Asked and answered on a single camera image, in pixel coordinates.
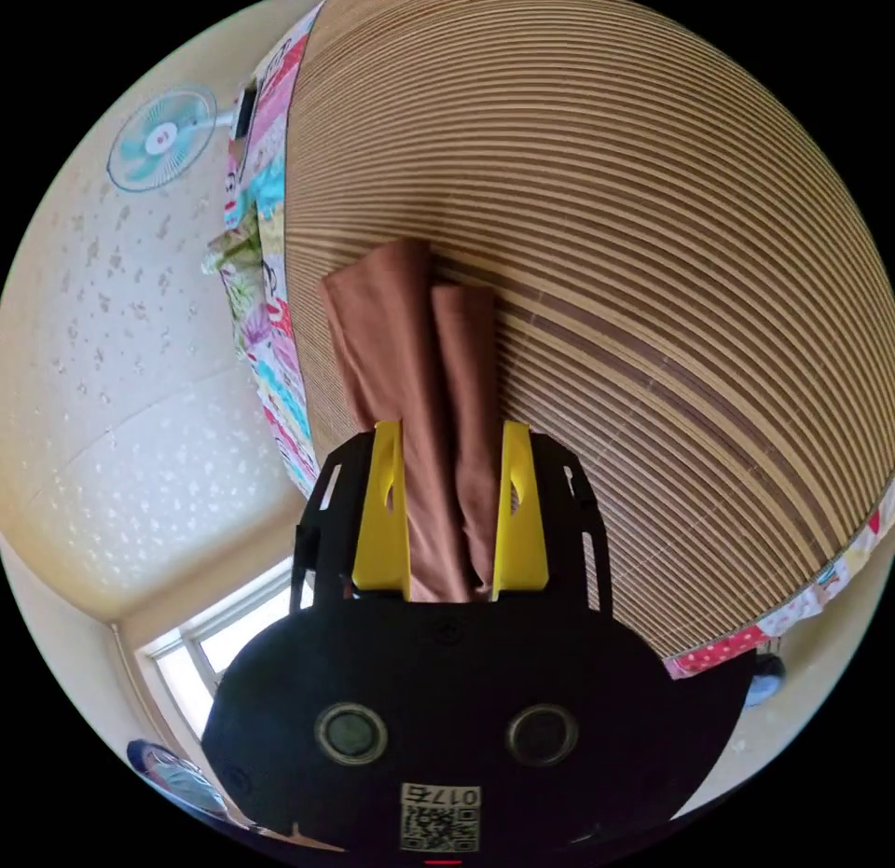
label sticker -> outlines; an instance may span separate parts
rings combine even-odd
[[[477,852],[480,787],[401,785],[401,849]]]

window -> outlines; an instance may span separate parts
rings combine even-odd
[[[265,575],[272,578],[262,578],[260,585],[256,580],[149,649],[173,702],[198,738],[227,667],[255,635],[289,613],[291,568]],[[313,600],[313,573],[309,572],[301,607],[310,607]]]

bamboo mat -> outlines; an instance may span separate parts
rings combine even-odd
[[[327,0],[290,109],[286,278],[318,458],[352,435],[317,291],[424,238],[499,297],[505,417],[580,455],[616,614],[662,655],[836,556],[895,466],[895,302],[760,85],[625,0]]]

folded brown fabric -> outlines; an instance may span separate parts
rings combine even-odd
[[[500,481],[493,294],[434,283],[429,245],[401,240],[321,281],[355,421],[400,420],[413,597],[487,592]]]

yellow bracket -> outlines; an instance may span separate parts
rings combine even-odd
[[[358,591],[400,591],[404,600],[410,600],[404,451],[398,422],[376,425],[351,578]]]
[[[512,511],[512,492],[518,502]],[[491,599],[502,591],[542,591],[547,584],[547,549],[534,473],[529,428],[508,420],[503,425],[501,499]]]

